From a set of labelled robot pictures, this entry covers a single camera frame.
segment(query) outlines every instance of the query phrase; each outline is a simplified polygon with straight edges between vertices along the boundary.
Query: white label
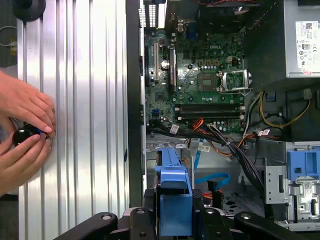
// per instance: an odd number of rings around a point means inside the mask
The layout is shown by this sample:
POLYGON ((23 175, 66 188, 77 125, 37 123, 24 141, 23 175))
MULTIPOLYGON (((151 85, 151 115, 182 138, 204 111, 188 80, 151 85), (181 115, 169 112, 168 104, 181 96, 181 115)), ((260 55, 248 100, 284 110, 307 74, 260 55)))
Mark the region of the white label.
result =
POLYGON ((177 134, 178 129, 179 129, 178 125, 172 124, 171 129, 170 129, 170 133, 171 134, 177 134))
POLYGON ((266 129, 263 131, 262 135, 266 136, 269 134, 269 132, 270 132, 270 129, 266 129))
POLYGON ((209 152, 210 152, 210 147, 209 147, 209 146, 203 146, 203 145, 200 145, 200 144, 199 144, 198 150, 199 150, 199 151, 202 151, 202 152, 207 152, 207 153, 209 153, 209 152))
POLYGON ((304 183, 304 195, 312 195, 311 182, 304 183))
POLYGON ((318 21, 296 21, 297 66, 310 75, 320 66, 320 24, 318 21))

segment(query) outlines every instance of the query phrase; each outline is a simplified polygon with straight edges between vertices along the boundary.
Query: ribbed aluminum panel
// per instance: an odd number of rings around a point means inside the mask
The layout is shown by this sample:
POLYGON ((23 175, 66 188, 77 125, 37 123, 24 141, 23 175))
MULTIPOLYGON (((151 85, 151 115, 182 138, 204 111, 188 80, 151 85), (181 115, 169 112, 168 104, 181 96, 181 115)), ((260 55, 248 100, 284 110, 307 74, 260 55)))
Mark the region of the ribbed aluminum panel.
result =
POLYGON ((126 0, 46 0, 17 23, 18 76, 52 97, 52 153, 19 188, 19 239, 51 240, 129 206, 126 0))

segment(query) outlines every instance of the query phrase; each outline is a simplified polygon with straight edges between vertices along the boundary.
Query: pcie slot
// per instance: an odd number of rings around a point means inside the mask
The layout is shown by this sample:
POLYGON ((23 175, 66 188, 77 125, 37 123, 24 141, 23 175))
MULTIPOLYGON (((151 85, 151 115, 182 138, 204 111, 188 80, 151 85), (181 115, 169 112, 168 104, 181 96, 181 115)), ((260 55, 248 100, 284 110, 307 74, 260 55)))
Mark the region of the pcie slot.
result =
POLYGON ((154 74, 155 74, 155 80, 159 80, 159 43, 155 42, 153 44, 154 48, 154 74))
POLYGON ((169 77, 169 92, 174 94, 177 87, 177 55, 176 48, 171 47, 169 50, 169 62, 170 62, 170 77, 169 77))

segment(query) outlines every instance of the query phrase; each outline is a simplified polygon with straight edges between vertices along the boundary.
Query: hand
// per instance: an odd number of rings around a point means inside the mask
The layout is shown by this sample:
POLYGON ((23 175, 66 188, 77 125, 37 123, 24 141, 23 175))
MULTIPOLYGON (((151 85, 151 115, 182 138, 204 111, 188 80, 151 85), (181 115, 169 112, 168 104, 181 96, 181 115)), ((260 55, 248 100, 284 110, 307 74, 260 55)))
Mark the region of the hand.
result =
POLYGON ((54 137, 55 107, 37 88, 0 71, 0 114, 27 122, 54 137))
POLYGON ((33 135, 14 149, 12 134, 0 144, 0 196, 29 180, 45 163, 51 151, 51 141, 46 134, 33 135))

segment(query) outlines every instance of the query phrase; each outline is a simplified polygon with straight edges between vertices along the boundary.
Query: power supply label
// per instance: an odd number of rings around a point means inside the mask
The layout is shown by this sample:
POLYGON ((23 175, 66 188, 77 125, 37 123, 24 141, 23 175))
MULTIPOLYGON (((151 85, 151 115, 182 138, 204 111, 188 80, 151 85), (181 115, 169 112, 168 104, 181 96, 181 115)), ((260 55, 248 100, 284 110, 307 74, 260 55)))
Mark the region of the power supply label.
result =
POLYGON ((320 72, 320 23, 296 21, 297 66, 305 74, 320 72))

